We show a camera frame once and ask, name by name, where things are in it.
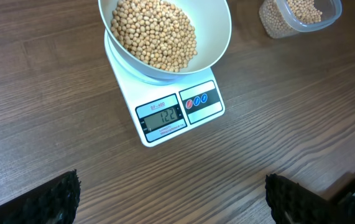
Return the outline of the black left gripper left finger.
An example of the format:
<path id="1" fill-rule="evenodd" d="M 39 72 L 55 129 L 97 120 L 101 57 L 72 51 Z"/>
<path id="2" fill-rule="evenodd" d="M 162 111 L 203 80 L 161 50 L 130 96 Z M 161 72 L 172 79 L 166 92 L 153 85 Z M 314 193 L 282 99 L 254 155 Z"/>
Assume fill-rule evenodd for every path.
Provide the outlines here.
<path id="1" fill-rule="evenodd" d="M 68 171 L 0 205 L 0 224 L 72 224 L 80 202 L 77 171 Z"/>

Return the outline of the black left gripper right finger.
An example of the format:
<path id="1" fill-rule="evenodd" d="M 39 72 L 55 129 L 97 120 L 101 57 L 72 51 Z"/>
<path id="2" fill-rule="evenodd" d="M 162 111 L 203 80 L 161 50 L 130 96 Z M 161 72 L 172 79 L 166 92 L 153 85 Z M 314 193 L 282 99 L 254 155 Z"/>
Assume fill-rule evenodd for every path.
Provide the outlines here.
<path id="1" fill-rule="evenodd" d="M 284 176 L 266 176 L 265 191 L 265 200 L 276 223 L 337 222 L 334 206 Z"/>

